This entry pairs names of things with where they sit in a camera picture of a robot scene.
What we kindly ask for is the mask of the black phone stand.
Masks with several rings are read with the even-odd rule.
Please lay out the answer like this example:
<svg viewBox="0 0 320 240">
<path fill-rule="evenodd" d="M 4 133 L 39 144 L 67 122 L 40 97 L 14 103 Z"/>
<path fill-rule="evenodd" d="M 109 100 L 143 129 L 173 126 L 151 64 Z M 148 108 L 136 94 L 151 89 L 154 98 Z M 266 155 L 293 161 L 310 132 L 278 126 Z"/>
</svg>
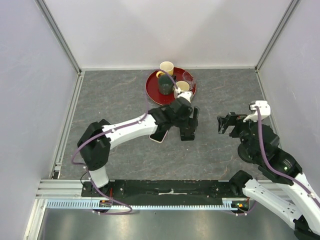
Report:
<svg viewBox="0 0 320 240">
<path fill-rule="evenodd" d="M 199 108 L 195 106 L 193 108 L 192 117 L 188 118 L 187 125 L 185 127 L 180 127 L 180 140 L 183 142 L 186 141 L 194 141 L 195 140 L 195 131 L 198 127 L 198 116 L 199 116 Z"/>
</svg>

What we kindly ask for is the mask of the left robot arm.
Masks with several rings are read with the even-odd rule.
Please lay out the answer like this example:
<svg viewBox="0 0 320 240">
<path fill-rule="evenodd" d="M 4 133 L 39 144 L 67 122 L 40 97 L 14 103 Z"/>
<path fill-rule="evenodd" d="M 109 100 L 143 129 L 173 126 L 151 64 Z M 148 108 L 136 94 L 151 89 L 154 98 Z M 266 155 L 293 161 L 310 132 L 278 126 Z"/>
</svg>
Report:
<svg viewBox="0 0 320 240">
<path fill-rule="evenodd" d="M 102 119 L 91 123 L 78 141 L 76 152 L 84 160 L 93 182 L 92 191 L 99 197 L 110 191 L 106 165 L 112 149 L 142 136 L 161 143 L 172 127 L 179 128 L 181 141 L 193 141 L 198 115 L 198 107 L 192 107 L 189 100 L 179 97 L 169 105 L 152 108 L 125 122 L 111 124 Z"/>
</svg>

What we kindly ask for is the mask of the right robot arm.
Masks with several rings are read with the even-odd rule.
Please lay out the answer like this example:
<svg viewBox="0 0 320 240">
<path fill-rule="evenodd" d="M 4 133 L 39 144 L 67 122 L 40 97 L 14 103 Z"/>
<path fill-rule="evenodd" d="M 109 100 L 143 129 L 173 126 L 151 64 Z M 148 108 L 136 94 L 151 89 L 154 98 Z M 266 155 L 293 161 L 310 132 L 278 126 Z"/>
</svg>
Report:
<svg viewBox="0 0 320 240">
<path fill-rule="evenodd" d="M 230 179 L 229 191 L 235 197 L 244 194 L 276 214 L 293 229 L 297 239 L 318 240 L 320 197 L 295 158 L 279 148 L 279 136 L 270 126 L 262 123 L 263 119 L 264 115 L 259 110 L 250 115 L 230 112 L 225 117 L 217 117 L 218 132 L 224 134 L 228 127 L 233 127 L 229 136 L 240 139 L 239 157 L 257 165 L 267 179 L 289 196 L 290 201 L 267 190 L 243 170 Z"/>
</svg>

